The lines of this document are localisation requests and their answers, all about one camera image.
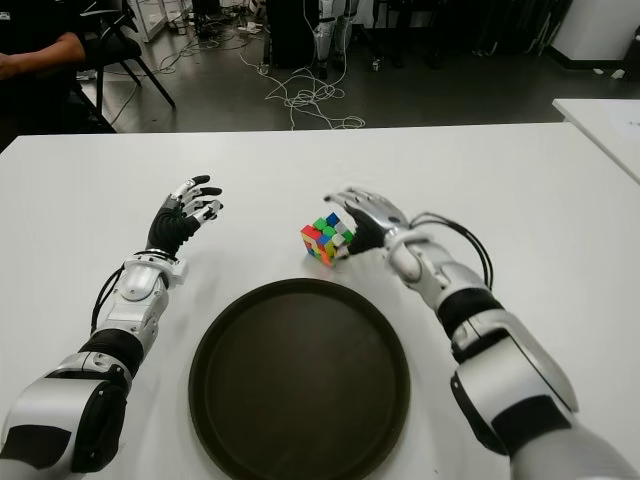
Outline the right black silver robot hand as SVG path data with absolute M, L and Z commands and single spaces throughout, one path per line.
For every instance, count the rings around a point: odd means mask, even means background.
M 339 205 L 356 225 L 351 243 L 339 248 L 339 259 L 384 248 L 390 235 L 410 228 L 410 223 L 401 210 L 387 198 L 374 192 L 348 187 L 325 195 L 323 200 Z

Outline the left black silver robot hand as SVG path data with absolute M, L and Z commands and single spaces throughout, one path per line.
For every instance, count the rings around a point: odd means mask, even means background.
M 163 201 L 149 228 L 146 249 L 175 260 L 184 243 L 218 217 L 222 189 L 209 184 L 210 175 L 192 177 Z

